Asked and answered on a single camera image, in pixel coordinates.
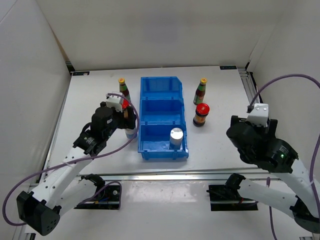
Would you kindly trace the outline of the silver lid spice jar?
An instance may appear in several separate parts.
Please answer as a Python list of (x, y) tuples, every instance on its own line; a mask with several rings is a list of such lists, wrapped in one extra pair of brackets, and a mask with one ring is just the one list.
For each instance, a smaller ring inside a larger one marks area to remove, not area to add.
[(181, 128), (175, 127), (170, 131), (169, 148), (179, 150), (184, 138), (184, 132)]
[(125, 135), (128, 139), (135, 139), (138, 136), (136, 128), (134, 128), (134, 129), (127, 128), (124, 131), (125, 131)]

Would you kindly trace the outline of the yellow cap sauce bottle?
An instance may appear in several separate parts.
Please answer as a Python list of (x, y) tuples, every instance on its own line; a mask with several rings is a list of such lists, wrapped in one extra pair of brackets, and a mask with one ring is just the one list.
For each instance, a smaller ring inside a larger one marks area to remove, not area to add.
[(206, 94), (206, 84), (207, 84), (207, 79), (202, 78), (194, 94), (194, 98), (193, 98), (194, 105), (203, 103), (203, 100)]
[(119, 78), (118, 83), (119, 83), (119, 91), (124, 95), (125, 98), (127, 98), (127, 100), (131, 101), (130, 91), (128, 89), (125, 79), (122, 77)]

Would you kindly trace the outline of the red lid jar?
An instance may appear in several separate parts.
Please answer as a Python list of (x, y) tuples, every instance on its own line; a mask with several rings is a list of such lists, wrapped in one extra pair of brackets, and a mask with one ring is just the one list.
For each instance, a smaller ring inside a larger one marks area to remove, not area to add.
[(129, 106), (129, 102), (126, 99), (124, 99), (122, 102), (122, 112), (124, 113), (125, 111), (127, 111)]
[(195, 108), (193, 124), (202, 127), (206, 123), (206, 118), (210, 112), (210, 107), (206, 103), (199, 103)]

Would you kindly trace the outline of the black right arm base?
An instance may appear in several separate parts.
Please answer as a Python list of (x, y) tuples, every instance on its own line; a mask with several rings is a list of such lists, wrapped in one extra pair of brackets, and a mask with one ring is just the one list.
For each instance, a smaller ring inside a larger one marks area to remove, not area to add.
[(211, 184), (206, 192), (209, 194), (212, 212), (257, 211), (258, 202), (241, 197), (238, 193), (240, 183), (246, 178), (233, 173), (224, 184)]

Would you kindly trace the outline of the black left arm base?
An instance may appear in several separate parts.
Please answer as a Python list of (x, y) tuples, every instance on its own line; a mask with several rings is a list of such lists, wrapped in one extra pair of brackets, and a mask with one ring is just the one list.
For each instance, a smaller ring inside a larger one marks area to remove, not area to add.
[(96, 187), (94, 195), (80, 202), (77, 210), (120, 210), (122, 184), (119, 181), (106, 182), (97, 174), (81, 176), (81, 180), (90, 181)]

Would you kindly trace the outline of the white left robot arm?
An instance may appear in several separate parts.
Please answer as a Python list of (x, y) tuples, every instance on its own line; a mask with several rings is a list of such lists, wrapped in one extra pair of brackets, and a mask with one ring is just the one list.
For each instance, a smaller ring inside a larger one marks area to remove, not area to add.
[(16, 198), (19, 218), (42, 236), (57, 226), (60, 218), (77, 205), (100, 200), (105, 194), (105, 181), (96, 174), (83, 177), (74, 186), (75, 177), (98, 158), (107, 141), (118, 130), (135, 130), (136, 109), (122, 101), (101, 102), (64, 161), (49, 168), (50, 174), (30, 192), (22, 191)]

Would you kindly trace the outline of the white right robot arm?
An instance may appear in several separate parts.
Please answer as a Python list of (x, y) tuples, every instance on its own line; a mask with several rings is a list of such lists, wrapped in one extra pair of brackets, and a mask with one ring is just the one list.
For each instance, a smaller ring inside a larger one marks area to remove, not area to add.
[(255, 126), (245, 118), (233, 115), (227, 137), (236, 147), (240, 159), (256, 165), (284, 182), (292, 193), (281, 192), (257, 184), (243, 175), (233, 173), (224, 185), (230, 200), (239, 197), (258, 201), (275, 208), (308, 232), (320, 232), (320, 212), (317, 206), (320, 184), (309, 178), (309, 172), (298, 153), (286, 141), (276, 137), (277, 120), (267, 120), (266, 126)]

